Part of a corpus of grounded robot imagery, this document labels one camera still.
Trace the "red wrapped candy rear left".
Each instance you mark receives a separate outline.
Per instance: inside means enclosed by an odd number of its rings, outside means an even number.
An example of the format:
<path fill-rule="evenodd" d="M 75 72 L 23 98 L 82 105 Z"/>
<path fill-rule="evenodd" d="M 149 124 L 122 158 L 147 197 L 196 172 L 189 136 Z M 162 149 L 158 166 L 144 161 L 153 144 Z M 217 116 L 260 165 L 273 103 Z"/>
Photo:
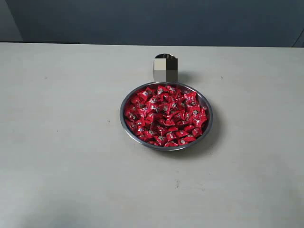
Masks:
<path fill-rule="evenodd" d="M 143 90 L 137 93 L 137 96 L 144 102 L 147 102 L 151 98 L 151 92 L 148 90 Z"/>

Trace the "dark gray round object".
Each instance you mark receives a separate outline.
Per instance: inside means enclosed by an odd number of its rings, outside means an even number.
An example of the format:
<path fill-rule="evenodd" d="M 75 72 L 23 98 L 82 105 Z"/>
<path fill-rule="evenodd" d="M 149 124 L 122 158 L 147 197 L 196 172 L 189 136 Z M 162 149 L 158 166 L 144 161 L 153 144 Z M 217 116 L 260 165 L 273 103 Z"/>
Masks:
<path fill-rule="evenodd" d="M 151 98 L 144 102 L 137 96 L 143 90 L 151 92 Z M 185 104 L 185 93 L 196 92 L 199 102 L 196 106 Z M 178 111 L 167 115 L 163 112 L 165 103 L 176 102 Z M 141 145 L 158 151 L 177 151 L 200 142 L 211 130 L 213 110 L 208 100 L 196 89 L 178 82 L 152 82 L 131 91 L 120 107 L 120 121 L 126 133 Z M 168 141 L 159 146 L 154 136 L 165 136 Z M 184 146 L 178 139 L 193 136 L 195 141 Z"/>

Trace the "red wrapped candy rear right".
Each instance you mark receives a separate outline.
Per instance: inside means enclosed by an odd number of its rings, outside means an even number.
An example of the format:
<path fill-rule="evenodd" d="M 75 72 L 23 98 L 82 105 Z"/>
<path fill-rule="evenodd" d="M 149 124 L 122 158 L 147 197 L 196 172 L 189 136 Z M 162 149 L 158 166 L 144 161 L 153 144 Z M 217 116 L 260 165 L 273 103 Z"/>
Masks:
<path fill-rule="evenodd" d="M 185 93 L 183 96 L 185 98 L 186 105 L 196 106 L 199 104 L 196 92 Z"/>

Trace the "red wrapped candy centre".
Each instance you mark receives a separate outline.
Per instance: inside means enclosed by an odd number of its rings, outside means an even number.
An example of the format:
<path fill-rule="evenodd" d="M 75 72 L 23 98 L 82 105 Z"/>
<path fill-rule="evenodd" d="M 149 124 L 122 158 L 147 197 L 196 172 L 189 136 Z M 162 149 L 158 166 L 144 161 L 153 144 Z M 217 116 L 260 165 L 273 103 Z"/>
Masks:
<path fill-rule="evenodd" d="M 176 102 L 165 103 L 163 105 L 163 112 L 167 115 L 175 113 L 176 111 L 178 111 L 178 104 Z"/>

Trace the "red wrapped candy front right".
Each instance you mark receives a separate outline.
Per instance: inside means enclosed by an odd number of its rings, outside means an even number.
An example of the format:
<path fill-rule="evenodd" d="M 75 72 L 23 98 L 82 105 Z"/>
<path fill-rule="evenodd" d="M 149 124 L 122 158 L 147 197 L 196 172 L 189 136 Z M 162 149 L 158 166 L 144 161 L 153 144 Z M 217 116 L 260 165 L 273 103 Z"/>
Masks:
<path fill-rule="evenodd" d="M 184 138 L 179 138 L 178 139 L 178 145 L 179 146 L 184 146 L 184 145 L 189 144 L 189 143 L 191 143 L 195 140 L 196 140 L 196 138 L 193 137 L 193 136 L 187 136 L 187 137 L 184 137 Z"/>

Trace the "red wrapped candy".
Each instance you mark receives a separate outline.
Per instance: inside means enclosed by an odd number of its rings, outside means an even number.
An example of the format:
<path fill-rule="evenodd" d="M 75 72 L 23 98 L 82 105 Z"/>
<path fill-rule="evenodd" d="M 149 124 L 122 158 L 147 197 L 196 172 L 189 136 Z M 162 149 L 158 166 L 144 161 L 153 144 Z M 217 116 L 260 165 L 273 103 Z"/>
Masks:
<path fill-rule="evenodd" d="M 175 113 L 176 111 L 178 111 L 178 104 L 176 102 L 165 103 L 163 105 L 163 112 L 167 115 Z"/>
<path fill-rule="evenodd" d="M 193 136 L 187 136 L 187 137 L 184 137 L 184 138 L 179 138 L 178 139 L 178 145 L 179 146 L 184 146 L 184 145 L 189 144 L 189 143 L 191 143 L 195 140 L 196 140 L 196 138 L 193 137 Z"/>
<path fill-rule="evenodd" d="M 144 102 L 147 102 L 151 98 L 151 92 L 148 90 L 143 90 L 137 93 L 137 96 Z"/>
<path fill-rule="evenodd" d="M 155 141 L 159 144 L 159 146 L 164 146 L 168 139 L 165 136 L 154 136 Z"/>
<path fill-rule="evenodd" d="M 196 106 L 199 104 L 196 92 L 185 93 L 183 96 L 185 98 L 186 105 Z"/>

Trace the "shiny steel cup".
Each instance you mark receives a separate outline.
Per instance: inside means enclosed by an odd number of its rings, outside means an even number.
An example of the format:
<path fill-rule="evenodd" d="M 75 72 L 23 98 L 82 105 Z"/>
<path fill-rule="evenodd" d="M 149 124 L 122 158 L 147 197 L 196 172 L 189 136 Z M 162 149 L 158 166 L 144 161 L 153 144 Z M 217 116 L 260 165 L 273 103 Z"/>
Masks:
<path fill-rule="evenodd" d="M 155 82 L 178 81 L 178 59 L 171 54 L 162 53 L 154 58 L 153 78 Z"/>

